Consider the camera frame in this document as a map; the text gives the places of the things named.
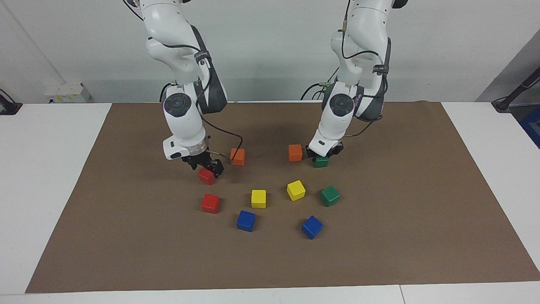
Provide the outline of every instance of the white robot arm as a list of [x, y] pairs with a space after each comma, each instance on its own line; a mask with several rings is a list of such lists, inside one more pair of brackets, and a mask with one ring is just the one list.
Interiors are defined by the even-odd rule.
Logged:
[[[340, 61], [339, 73], [327, 88], [322, 117], [307, 147], [308, 156], [338, 154], [341, 139], [353, 117], [374, 122], [381, 117], [390, 62], [390, 39], [386, 22], [391, 8], [401, 8], [408, 0], [355, 0], [349, 14], [349, 1], [343, 29], [332, 36], [332, 50]], [[362, 61], [373, 69], [370, 83], [360, 86]]]
[[[220, 112], [227, 104], [227, 94], [199, 31], [184, 17], [182, 5], [189, 1], [128, 0], [140, 9], [151, 35], [146, 42], [148, 53], [169, 66], [176, 80], [161, 96], [173, 134], [163, 142], [165, 157], [181, 158], [194, 170], [201, 165], [218, 177], [224, 168], [221, 161], [210, 157], [201, 114]], [[188, 82], [194, 71], [199, 78]]]

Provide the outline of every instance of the cube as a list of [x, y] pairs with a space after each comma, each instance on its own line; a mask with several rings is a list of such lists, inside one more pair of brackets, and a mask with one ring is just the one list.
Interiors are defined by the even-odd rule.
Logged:
[[287, 185], [287, 193], [294, 202], [306, 196], [306, 189], [301, 181], [295, 181]]
[[230, 157], [231, 164], [233, 166], [243, 166], [246, 163], [246, 151], [244, 149], [240, 149], [238, 150], [238, 153], [236, 153], [236, 156], [234, 156], [235, 153], [236, 153], [236, 149], [232, 149], [231, 157]]
[[328, 157], [317, 156], [315, 158], [315, 167], [316, 168], [326, 167], [326, 166], [328, 166], [329, 161], [330, 161], [330, 159]]
[[291, 144], [289, 145], [289, 161], [300, 162], [303, 158], [302, 145]]
[[251, 191], [251, 208], [266, 208], [266, 190]]
[[310, 240], [312, 240], [319, 234], [319, 232], [321, 232], [322, 227], [323, 224], [315, 216], [312, 215], [302, 225], [302, 231], [307, 235]]
[[237, 220], [237, 227], [238, 229], [252, 232], [253, 226], [255, 225], [255, 214], [247, 211], [240, 211], [240, 215], [238, 215]]
[[205, 184], [207, 184], [209, 186], [213, 185], [214, 182], [215, 182], [214, 174], [211, 171], [209, 171], [209, 170], [207, 170], [205, 168], [202, 168], [199, 171], [198, 176], [199, 176], [199, 179], [201, 180], [201, 182], [203, 182], [203, 183], [205, 183]]
[[340, 194], [334, 188], [334, 186], [330, 186], [321, 192], [321, 200], [326, 207], [330, 207], [335, 204], [339, 200], [339, 198]]
[[219, 197], [212, 194], [205, 194], [202, 198], [201, 208], [204, 212], [216, 214], [219, 212]]

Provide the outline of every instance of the black cable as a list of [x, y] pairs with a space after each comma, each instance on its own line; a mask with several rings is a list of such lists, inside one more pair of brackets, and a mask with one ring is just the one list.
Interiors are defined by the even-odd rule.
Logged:
[[317, 85], [319, 85], [319, 84], [318, 84], [318, 83], [315, 83], [315, 84], [310, 85], [309, 88], [307, 88], [307, 90], [304, 92], [304, 94], [302, 94], [302, 98], [300, 98], [300, 100], [303, 100], [303, 98], [306, 97], [307, 93], [308, 93], [311, 89], [315, 88]]
[[4, 93], [5, 96], [9, 97], [9, 99], [11, 99], [11, 101], [12, 101], [13, 103], [15, 103], [15, 100], [13, 99], [13, 97], [11, 97], [6, 91], [0, 89], [0, 92]]
[[497, 99], [495, 99], [495, 100], [494, 100], [494, 101], [492, 101], [492, 102], [495, 102], [495, 101], [499, 101], [499, 100], [503, 100], [503, 99], [506, 99], [506, 98], [508, 98], [508, 96], [504, 96], [504, 97], [501, 97], [501, 98], [497, 98]]
[[359, 136], [360, 134], [364, 133], [364, 132], [365, 132], [365, 131], [366, 131], [366, 130], [374, 123], [374, 122], [379, 121], [379, 120], [381, 120], [381, 119], [382, 119], [382, 115], [379, 116], [377, 119], [375, 119], [375, 120], [373, 120], [373, 121], [370, 121], [370, 122], [368, 123], [368, 125], [367, 125], [365, 128], [363, 128], [360, 132], [358, 132], [358, 133], [356, 133], [356, 134], [352, 134], [352, 135], [345, 135], [344, 137], [357, 137], [357, 136]]
[[[332, 74], [332, 76], [330, 76], [330, 78], [329, 78], [328, 80], [326, 80], [327, 83], [329, 83], [329, 82], [332, 80], [332, 78], [334, 77], [334, 75], [336, 75], [336, 73], [338, 72], [338, 70], [339, 70], [339, 67], [337, 67], [337, 69], [334, 71], [334, 73]], [[319, 93], [319, 95], [317, 96], [317, 99], [320, 99], [320, 98], [321, 98], [321, 94], [324, 93], [323, 91], [319, 91], [319, 92], [321, 92], [321, 93]]]
[[[345, 25], [347, 20], [349, 19], [349, 8], [350, 8], [350, 2], [352, 0], [347, 0], [347, 10], [345, 11], [345, 17], [343, 18], [343, 24]], [[374, 54], [376, 56], [379, 56], [379, 53], [375, 52], [375, 51], [361, 51], [361, 52], [358, 52], [356, 54], [354, 54], [353, 56], [345, 56], [345, 52], [343, 51], [343, 45], [345, 44], [345, 32], [347, 31], [347, 29], [345, 28], [344, 31], [343, 31], [343, 39], [341, 40], [341, 56], [343, 56], [344, 59], [351, 59], [351, 58], [354, 58], [358, 55], [362, 55], [362, 54], [367, 54], [367, 53], [370, 53], [370, 54]]]
[[332, 78], [334, 77], [334, 75], [336, 75], [336, 73], [339, 71], [339, 67], [337, 67], [337, 69], [334, 71], [334, 73], [332, 74], [332, 76], [330, 76], [330, 78], [326, 81], [326, 82], [330, 82], [330, 80], [332, 80]]
[[540, 78], [537, 81], [535, 81], [533, 84], [531, 84], [530, 86], [526, 87], [525, 90], [528, 90], [528, 89], [534, 87], [538, 82], [540, 82]]
[[165, 90], [172, 86], [172, 83], [169, 82], [168, 84], [166, 84], [162, 89], [161, 89], [161, 94], [159, 95], [159, 102], [161, 103], [161, 100], [163, 99], [163, 94], [165, 93]]
[[216, 152], [216, 151], [212, 151], [212, 150], [206, 150], [208, 153], [210, 154], [215, 154], [215, 155], [219, 155], [221, 157], [223, 157], [224, 159], [228, 160], [229, 162], [231, 161], [230, 158], [228, 158], [226, 155], [224, 155], [223, 153], [219, 153], [219, 152]]
[[139, 16], [139, 14], [138, 14], [138, 13], [136, 13], [136, 12], [135, 12], [135, 11], [133, 10], [133, 8], [131, 7], [131, 5], [129, 5], [129, 3], [128, 3], [128, 2], [126, 1], [126, 0], [122, 0], [122, 1], [123, 1], [123, 2], [124, 2], [124, 4], [125, 4], [125, 5], [127, 6], [127, 8], [129, 8], [129, 9], [130, 9], [130, 11], [131, 11], [132, 13], [134, 13], [134, 14], [135, 14], [135, 16], [137, 16], [137, 18], [139, 18], [139, 19], [140, 19], [141, 21], [143, 21], [143, 22], [144, 22], [143, 18], [142, 18], [141, 16]]
[[384, 81], [384, 92], [383, 93], [381, 93], [379, 95], [375, 95], [375, 96], [364, 95], [364, 97], [369, 97], [369, 98], [376, 99], [376, 98], [380, 98], [380, 97], [384, 96], [386, 94], [386, 92], [388, 92], [388, 80], [386, 79], [385, 76], [383, 76], [383, 81]]
[[[525, 90], [524, 90], [523, 92], [525, 92], [525, 91], [527, 91], [528, 89], [534, 87], [538, 82], [540, 82], [540, 78], [539, 78], [536, 82], [534, 82], [533, 84], [531, 84], [530, 86], [525, 87]], [[497, 102], [497, 101], [499, 101], [499, 100], [506, 99], [506, 98], [508, 98], [509, 96], [510, 96], [510, 95], [507, 95], [507, 96], [504, 96], [504, 97], [501, 97], [501, 98], [497, 98], [497, 99], [495, 99], [495, 100], [493, 100], [493, 101], [491, 101], [491, 102]]]
[[320, 91], [315, 92], [315, 94], [313, 94], [313, 97], [311, 97], [311, 100], [315, 99], [315, 95], [321, 94], [321, 93], [324, 93], [324, 91], [320, 90]]
[[[197, 101], [195, 102], [196, 103], [196, 107], [198, 109], [200, 109], [200, 105], [199, 105], [199, 98], [206, 92], [206, 90], [210, 87], [210, 82], [212, 82], [212, 68], [209, 68], [208, 69], [209, 72], [210, 72], [210, 77], [208, 78], [208, 83], [206, 84], [206, 86], [204, 87], [204, 89], [202, 90], [202, 92], [197, 95]], [[227, 130], [224, 130], [224, 129], [221, 129], [217, 126], [215, 126], [214, 124], [210, 123], [208, 120], [206, 120], [202, 115], [201, 115], [201, 119], [202, 121], [204, 121], [206, 124], [208, 124], [210, 127], [218, 130], [218, 131], [221, 131], [223, 133], [226, 133], [226, 134], [229, 134], [229, 135], [232, 135], [232, 136], [235, 136], [235, 137], [238, 137], [240, 139], [240, 143], [238, 144], [238, 147], [236, 149], [236, 151], [234, 152], [233, 154], [233, 157], [230, 159], [230, 161], [232, 162], [234, 160], [234, 158], [236, 157], [238, 151], [240, 150], [240, 148], [242, 147], [242, 144], [244, 142], [244, 138], [236, 133], [233, 133], [233, 132], [230, 132], [230, 131], [227, 131]]]
[[170, 48], [170, 49], [178, 49], [178, 48], [190, 48], [190, 49], [194, 49], [195, 51], [197, 52], [200, 52], [201, 50], [192, 46], [192, 45], [188, 45], [188, 44], [178, 44], [178, 45], [166, 45], [164, 44], [164, 46]]

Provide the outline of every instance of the power strip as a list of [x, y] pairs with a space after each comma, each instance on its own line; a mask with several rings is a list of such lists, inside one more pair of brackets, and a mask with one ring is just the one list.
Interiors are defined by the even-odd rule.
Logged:
[[92, 97], [82, 83], [65, 83], [48, 86], [45, 98], [48, 103], [87, 103]]

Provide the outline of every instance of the brown paper mat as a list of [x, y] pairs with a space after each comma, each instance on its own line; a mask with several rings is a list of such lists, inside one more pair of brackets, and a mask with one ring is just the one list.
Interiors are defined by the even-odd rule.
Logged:
[[[540, 280], [540, 274], [439, 103], [389, 103], [384, 119], [327, 168], [289, 163], [319, 104], [230, 104], [207, 118], [245, 137], [246, 166], [206, 186], [161, 150], [159, 104], [114, 104], [43, 253], [29, 293], [354, 286]], [[355, 121], [350, 132], [360, 130]], [[207, 128], [211, 148], [237, 139]], [[291, 202], [286, 184], [307, 195]], [[320, 191], [342, 199], [326, 208]], [[252, 189], [268, 208], [252, 210]], [[205, 193], [222, 198], [216, 215]], [[242, 209], [255, 231], [238, 230]], [[325, 225], [311, 241], [301, 223]]]

